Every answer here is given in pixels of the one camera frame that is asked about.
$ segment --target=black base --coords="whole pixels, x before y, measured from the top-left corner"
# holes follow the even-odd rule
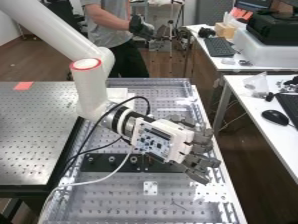
[[[113,172],[125,156],[126,154],[87,154],[83,160],[81,172]],[[109,162],[110,157],[114,157],[113,163]],[[137,158],[136,163],[130,162],[132,157]],[[118,172],[182,173],[184,169],[169,163],[162,164],[146,155],[132,154]]]

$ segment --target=hand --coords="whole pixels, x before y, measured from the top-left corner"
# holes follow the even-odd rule
[[[154,26],[152,24],[145,23],[141,16],[133,15],[129,23],[129,31],[136,36],[142,37],[149,41],[153,38]]]

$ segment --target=desk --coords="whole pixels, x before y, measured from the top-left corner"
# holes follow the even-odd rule
[[[258,72],[263,72],[263,71],[271,71],[274,73],[277,72],[293,72],[293,71],[298,71],[298,66],[295,68],[282,68],[282,67],[259,67],[259,66],[241,66],[238,64],[238,61],[239,60],[247,60],[245,58],[245,56],[242,54],[238,54],[236,53],[234,55],[234,60],[236,60],[236,64],[234,65],[226,65],[226,64],[222,64],[221,61],[222,61],[222,58],[218,58],[218,57],[212,57],[210,54],[209,54],[209,51],[208,51],[208,48],[206,48],[206,45],[205,45],[205,42],[204,42],[204,38],[198,37],[198,31],[202,27],[208,27],[208,28],[212,28],[214,29],[214,26],[208,26],[205,24],[201,24],[201,25],[193,25],[193,26],[186,26],[186,30],[189,31],[188,32],[188,35],[189,35],[189,38],[188,38],[188,51],[186,51],[186,56],[185,56],[185,68],[184,68],[184,77],[186,77],[186,68],[188,68],[188,58],[189,58],[189,45],[190,45],[190,36],[194,36],[196,38],[196,42],[198,43],[198,46],[202,48],[204,50],[204,53],[206,55],[206,57],[209,58],[209,60],[212,61],[214,67],[216,67],[216,70],[218,71],[220,73],[220,76],[222,74],[225,75],[229,75],[229,74],[233,74],[233,73],[258,73]]]
[[[129,93],[148,97],[156,119],[178,114],[192,116],[200,124],[205,121],[210,126],[197,89],[188,79],[110,79],[108,87],[128,88]],[[146,104],[137,100],[134,107],[144,112]],[[92,125],[89,122],[83,125],[73,153]],[[116,138],[116,134],[98,128],[87,150]],[[117,220],[118,223],[246,224],[216,139],[213,141],[214,150],[206,156],[218,158],[222,164],[220,169],[210,169],[212,183],[206,186],[193,182],[182,173],[118,172],[102,183],[57,191],[45,210],[45,223],[114,223]],[[118,142],[104,152],[126,153],[129,150],[129,146]],[[81,161],[83,158],[65,175],[64,183],[94,180],[106,175],[81,171]],[[156,196],[144,195],[144,181],[150,180],[157,182]]]
[[[71,82],[0,83],[0,196],[47,192],[77,120]]]
[[[218,135],[226,106],[233,92],[271,149],[274,150],[293,179],[298,184],[298,131],[291,126],[279,126],[262,118],[261,113],[265,110],[273,109],[281,111],[282,113],[285,113],[285,111],[275,98],[271,102],[266,102],[263,99],[257,99],[249,96],[247,89],[243,87],[243,79],[247,77],[250,76],[224,76],[226,83],[213,124],[216,135]],[[273,93],[277,93],[279,89],[277,86],[277,82],[282,80],[290,80],[293,79],[293,77],[294,75],[267,76],[270,91]]]

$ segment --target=keyboard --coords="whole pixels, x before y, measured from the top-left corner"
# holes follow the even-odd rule
[[[204,39],[212,57],[233,57],[236,50],[224,37]]]
[[[282,105],[283,110],[291,122],[298,129],[298,95],[289,95],[278,93],[275,95],[279,104]]]

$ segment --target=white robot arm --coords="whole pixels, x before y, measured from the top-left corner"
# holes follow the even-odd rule
[[[79,93],[77,113],[85,119],[97,121],[114,105],[108,100],[105,87],[114,64],[110,50],[97,47],[37,0],[0,0],[0,10],[75,61],[72,71]],[[88,76],[77,72],[97,66],[97,73],[92,72]],[[196,130],[192,120],[177,116],[170,116],[169,120],[154,120],[121,106],[106,116],[101,125],[126,136],[140,152],[162,163],[182,166],[192,179],[208,184],[206,168],[216,168],[221,163],[204,156],[213,149],[213,133],[205,128]]]

